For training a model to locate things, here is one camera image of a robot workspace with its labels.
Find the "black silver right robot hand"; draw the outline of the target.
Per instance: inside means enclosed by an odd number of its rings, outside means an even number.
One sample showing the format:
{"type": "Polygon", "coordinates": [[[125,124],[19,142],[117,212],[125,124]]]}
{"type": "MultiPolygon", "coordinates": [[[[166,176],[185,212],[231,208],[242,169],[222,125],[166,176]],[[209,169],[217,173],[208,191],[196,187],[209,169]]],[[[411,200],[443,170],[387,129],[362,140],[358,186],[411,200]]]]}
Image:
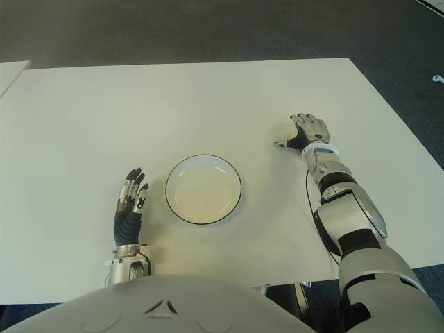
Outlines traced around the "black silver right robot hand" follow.
{"type": "Polygon", "coordinates": [[[296,136],[292,139],[274,142],[275,147],[302,152],[304,148],[313,143],[329,144],[330,133],[322,119],[318,119],[312,114],[303,113],[291,115],[290,119],[296,126],[296,136]]]}

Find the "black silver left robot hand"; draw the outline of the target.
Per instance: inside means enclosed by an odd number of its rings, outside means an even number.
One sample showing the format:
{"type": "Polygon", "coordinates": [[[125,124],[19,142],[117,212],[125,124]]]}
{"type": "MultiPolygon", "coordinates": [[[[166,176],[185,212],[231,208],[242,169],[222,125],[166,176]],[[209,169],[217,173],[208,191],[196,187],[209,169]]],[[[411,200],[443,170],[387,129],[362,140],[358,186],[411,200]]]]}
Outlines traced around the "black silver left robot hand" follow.
{"type": "Polygon", "coordinates": [[[116,246],[139,243],[142,214],[146,204],[149,184],[142,185],[145,174],[142,169],[130,171],[123,181],[114,216],[114,241],[116,246]]]}

